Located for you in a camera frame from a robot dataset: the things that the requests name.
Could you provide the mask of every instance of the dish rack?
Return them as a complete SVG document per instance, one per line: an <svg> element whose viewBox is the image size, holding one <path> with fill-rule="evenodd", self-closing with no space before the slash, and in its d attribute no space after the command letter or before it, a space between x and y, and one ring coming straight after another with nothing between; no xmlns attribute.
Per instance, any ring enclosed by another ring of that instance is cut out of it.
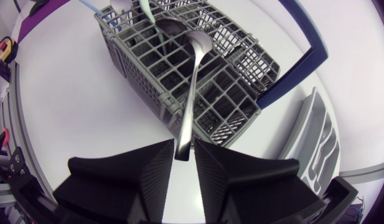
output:
<svg viewBox="0 0 384 224"><path fill-rule="evenodd" d="M206 32L214 48L199 68L193 134L229 146L260 114L256 100L275 83L279 65L256 39L207 1L153 0L150 7L156 20L176 17L187 30L173 37L157 33L138 1L122 15L108 6L95 18L113 63L177 137L194 66L186 33Z"/></svg>

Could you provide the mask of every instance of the basket handle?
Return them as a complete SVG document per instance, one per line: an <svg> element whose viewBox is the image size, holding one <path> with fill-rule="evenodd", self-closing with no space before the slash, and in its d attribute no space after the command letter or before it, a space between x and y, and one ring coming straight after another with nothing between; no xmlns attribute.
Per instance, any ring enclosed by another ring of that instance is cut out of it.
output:
<svg viewBox="0 0 384 224"><path fill-rule="evenodd" d="M292 90L318 68L329 56L315 24L297 0L279 0L303 31L311 48L263 96L257 105L264 109Z"/></svg>

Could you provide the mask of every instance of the spoon handle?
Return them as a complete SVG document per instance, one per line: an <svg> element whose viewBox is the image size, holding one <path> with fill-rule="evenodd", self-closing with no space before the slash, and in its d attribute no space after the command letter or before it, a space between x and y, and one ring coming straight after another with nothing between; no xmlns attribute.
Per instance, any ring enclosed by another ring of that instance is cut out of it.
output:
<svg viewBox="0 0 384 224"><path fill-rule="evenodd" d="M79 0L80 2L82 2L84 5L86 5L86 7L90 8L92 11L94 11L96 14L98 14L99 16L103 15L103 12L100 11L99 9L97 9L93 4L89 3L87 0ZM110 20L109 17L107 16L104 16L103 17L104 20L108 21ZM115 21L110 21L109 22L111 25L113 26L117 26L117 23Z"/></svg>
<svg viewBox="0 0 384 224"><path fill-rule="evenodd" d="M149 0L139 0L139 4L141 5L141 9L145 13L145 15L148 17L148 19L153 24L155 24L156 23L156 19L154 18L153 13L150 10ZM160 39L161 43L164 43L164 37L162 36L162 34L159 34L159 39ZM166 50L166 48L164 46L162 46L162 51L164 53L164 56L167 55L167 50Z"/></svg>
<svg viewBox="0 0 384 224"><path fill-rule="evenodd" d="M175 152L175 159L180 161L189 160L190 144L192 141L193 108L196 94L197 70L199 69L199 65L203 57L204 54L196 54L195 56L189 94L187 95L184 117L182 119L182 126L180 129L180 134L177 141L177 149Z"/></svg>

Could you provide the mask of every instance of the purple panel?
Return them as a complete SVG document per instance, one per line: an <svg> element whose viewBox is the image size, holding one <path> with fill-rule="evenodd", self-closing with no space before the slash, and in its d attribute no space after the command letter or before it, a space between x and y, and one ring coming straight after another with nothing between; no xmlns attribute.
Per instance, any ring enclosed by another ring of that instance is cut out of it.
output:
<svg viewBox="0 0 384 224"><path fill-rule="evenodd" d="M53 13L60 6L63 6L69 0L51 0L46 5L42 6L33 16L28 16L22 22L18 43L43 19L45 19L49 14Z"/></svg>

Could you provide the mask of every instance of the spoon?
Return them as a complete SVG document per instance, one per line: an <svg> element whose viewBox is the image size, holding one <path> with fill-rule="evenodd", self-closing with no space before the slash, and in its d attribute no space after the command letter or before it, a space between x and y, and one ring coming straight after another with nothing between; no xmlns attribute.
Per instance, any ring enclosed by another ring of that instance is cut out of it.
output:
<svg viewBox="0 0 384 224"><path fill-rule="evenodd" d="M141 9L145 13L145 15L149 18L149 20L153 24L155 24L156 19L154 18L153 13L150 10L149 0L139 0L139 4L141 5ZM155 30L157 33L160 32L159 29L157 29L157 27L155 27ZM164 43L164 37L162 36L162 34L159 34L159 39L161 43ZM162 47L162 51L164 52L164 55L167 55L167 50L164 46Z"/></svg>
<svg viewBox="0 0 384 224"><path fill-rule="evenodd" d="M195 54L192 79L190 80L189 95L187 96L184 117L175 152L175 159L180 161L189 160L190 144L192 141L193 107L196 93L197 70L205 54L212 50L213 44L210 36L202 31L190 31L187 37L192 44Z"/></svg>
<svg viewBox="0 0 384 224"><path fill-rule="evenodd" d="M117 15L124 21L126 21L127 15L123 15L123 12L128 12L132 8L132 0L110 0L110 5Z"/></svg>
<svg viewBox="0 0 384 224"><path fill-rule="evenodd" d="M162 29L166 34L170 36L176 36L186 30L185 24L182 20L172 16L165 16L156 21L156 26ZM169 42L170 51L172 49L172 41Z"/></svg>

